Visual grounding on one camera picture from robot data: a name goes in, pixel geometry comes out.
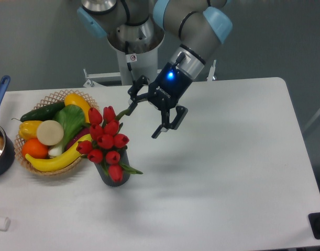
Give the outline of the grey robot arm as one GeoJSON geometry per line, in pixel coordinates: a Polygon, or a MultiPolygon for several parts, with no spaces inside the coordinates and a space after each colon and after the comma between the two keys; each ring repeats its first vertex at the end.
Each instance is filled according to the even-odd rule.
{"type": "Polygon", "coordinates": [[[179,99],[198,77],[233,24],[226,1],[82,1],[77,14],[115,49],[129,111],[147,101],[161,112],[152,137],[175,130],[187,108],[179,99]]]}

